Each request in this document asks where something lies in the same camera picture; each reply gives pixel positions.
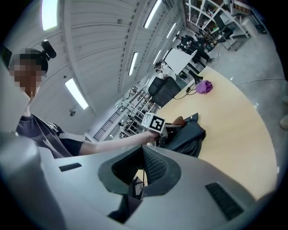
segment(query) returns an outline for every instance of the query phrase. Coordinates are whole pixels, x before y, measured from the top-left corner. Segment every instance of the fluorescent light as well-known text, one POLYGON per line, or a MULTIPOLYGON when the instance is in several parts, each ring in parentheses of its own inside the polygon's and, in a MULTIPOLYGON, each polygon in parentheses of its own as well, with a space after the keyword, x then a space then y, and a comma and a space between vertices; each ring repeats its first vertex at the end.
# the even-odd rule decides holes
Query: fluorescent light
POLYGON ((166 51, 166 54, 164 55, 164 57, 162 58, 162 60, 164 60, 164 58, 165 58, 166 55, 168 54, 168 51, 169 51, 169 50, 166 51))
POLYGON ((160 53, 161 53, 161 50, 159 50, 159 52, 158 52, 158 54, 157 54, 155 60, 153 61, 153 64, 155 64, 155 62, 156 62, 156 60, 157 60, 157 58, 158 58, 158 56, 159 56, 160 53))
POLYGON ((149 27, 150 22, 151 22, 152 18, 154 17, 154 15, 155 15, 158 7, 160 6, 161 2, 162 2, 162 0, 158 0, 158 1, 155 3, 155 5, 153 6, 153 8, 152 8, 152 10, 151 10, 151 12, 150 12, 150 14, 149 14, 149 16, 148 16, 148 18, 147 18, 147 21, 146 21, 145 24, 144 24, 144 28, 147 29, 147 28, 149 27))
POLYGON ((72 94, 72 96, 76 99, 76 101, 79 103, 79 105, 83 108, 86 109, 88 107, 88 104, 86 103, 85 99, 81 95, 79 89, 75 85, 75 82, 73 78, 71 78, 69 81, 65 83, 66 87, 72 94))
POLYGON ((171 34, 171 32, 174 30, 174 27, 176 26, 176 23, 174 23, 174 25, 172 26, 172 28, 170 29, 170 31, 169 31, 169 33, 168 33, 168 35, 167 35, 167 37, 166 38, 168 38, 169 36, 170 36, 170 34, 171 34))
POLYGON ((57 3, 58 0, 42 0, 42 26, 45 31, 57 26, 57 3))
POLYGON ((134 69, 134 65, 135 65, 135 62, 136 62, 137 55, 138 55, 137 52, 135 52, 135 53, 133 54, 132 63, 131 63, 130 70, 129 70, 129 76, 132 75, 132 72, 133 72, 133 69, 134 69))

